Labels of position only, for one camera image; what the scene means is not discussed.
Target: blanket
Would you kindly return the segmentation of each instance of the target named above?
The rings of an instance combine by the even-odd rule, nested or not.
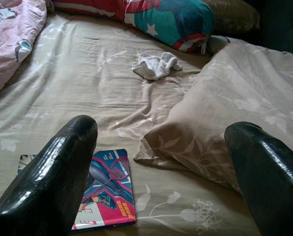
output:
[[[46,16],[44,0],[0,0],[0,89],[32,51]]]

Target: book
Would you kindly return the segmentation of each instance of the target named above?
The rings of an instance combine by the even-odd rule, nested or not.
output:
[[[18,174],[36,155],[21,155]],[[71,232],[135,223],[129,161],[124,149],[96,152]]]

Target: washcloth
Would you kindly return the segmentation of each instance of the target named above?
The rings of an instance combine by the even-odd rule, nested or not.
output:
[[[177,57],[165,52],[161,57],[140,54],[138,64],[132,65],[132,70],[146,80],[159,80],[169,75],[171,68],[176,71],[182,69]]]

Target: gold pillow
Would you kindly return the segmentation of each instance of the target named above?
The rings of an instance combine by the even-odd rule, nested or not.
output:
[[[259,29],[257,10],[243,0],[203,0],[214,13],[214,29],[220,33],[237,34]]]

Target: colorful pillow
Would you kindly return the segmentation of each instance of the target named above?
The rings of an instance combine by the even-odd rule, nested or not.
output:
[[[238,34],[259,29],[260,16],[243,0],[202,0],[215,16],[214,29],[219,33]]]
[[[214,16],[201,0],[54,0],[56,9],[108,16],[184,52],[198,51],[213,30]]]

